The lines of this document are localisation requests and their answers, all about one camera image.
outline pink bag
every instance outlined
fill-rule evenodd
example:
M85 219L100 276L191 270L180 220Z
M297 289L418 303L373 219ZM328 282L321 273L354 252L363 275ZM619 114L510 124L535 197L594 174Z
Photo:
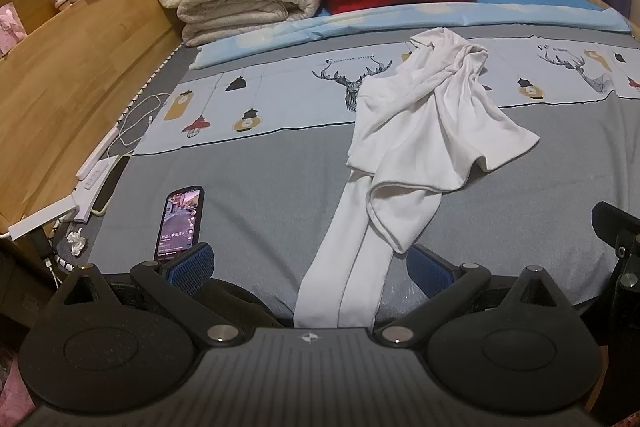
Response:
M18 42L26 38L20 17L15 11L14 4L5 4L0 8L0 57L13 48Z

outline smartphone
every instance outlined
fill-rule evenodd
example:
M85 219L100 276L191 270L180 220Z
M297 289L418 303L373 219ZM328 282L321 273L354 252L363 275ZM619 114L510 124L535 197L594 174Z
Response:
M204 190L194 186L169 194L156 242L156 261L168 261L198 242Z

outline deer head print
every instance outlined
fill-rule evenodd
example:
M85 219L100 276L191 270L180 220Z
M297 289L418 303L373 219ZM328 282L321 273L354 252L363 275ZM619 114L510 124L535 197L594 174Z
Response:
M391 63L393 62L392 60L390 60L389 63L385 66L382 62L377 61L375 58L369 58L378 65L377 68L375 70L372 70L371 68L367 67L367 72L361 74L357 80L349 80L346 76L338 74L338 71L336 71L334 74L327 74L327 71L333 65L333 63L330 61L327 61L326 67L322 71L320 71L320 73L316 73L315 71L312 71L312 73L316 78L320 78L322 80L332 80L340 84L341 86L346 87L347 92L344 99L347 104L347 109L356 112L356 99L358 97L358 92L365 76L373 76L375 74L384 73L391 67Z
M587 74L584 73L584 58L576 57L569 50L551 48L550 46L538 46L538 49L541 52L544 52L544 55L538 55L538 57L542 58L549 64L577 71L582 79L589 84L591 89L595 92L607 94L614 88L613 81L607 73L601 74L598 78L588 77Z

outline metal bolt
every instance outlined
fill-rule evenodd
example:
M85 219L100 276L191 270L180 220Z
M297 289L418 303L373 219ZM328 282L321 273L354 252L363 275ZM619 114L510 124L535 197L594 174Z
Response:
M622 284L626 288L633 288L636 284L638 284L638 276L631 272L623 273L620 276L620 284Z
M382 336L389 342L399 344L410 341L414 336L414 332L404 326L389 326L382 331Z
M207 336L218 342L232 341L239 333L240 331L238 331L238 328L235 328L230 324L218 324L217 326L212 326L207 330Z

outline phone screen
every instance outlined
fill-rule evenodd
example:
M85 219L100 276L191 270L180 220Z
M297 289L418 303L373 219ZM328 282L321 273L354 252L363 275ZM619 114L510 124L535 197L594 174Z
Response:
M169 195L164 207L156 259L166 259L194 243L197 221L200 218L200 188Z

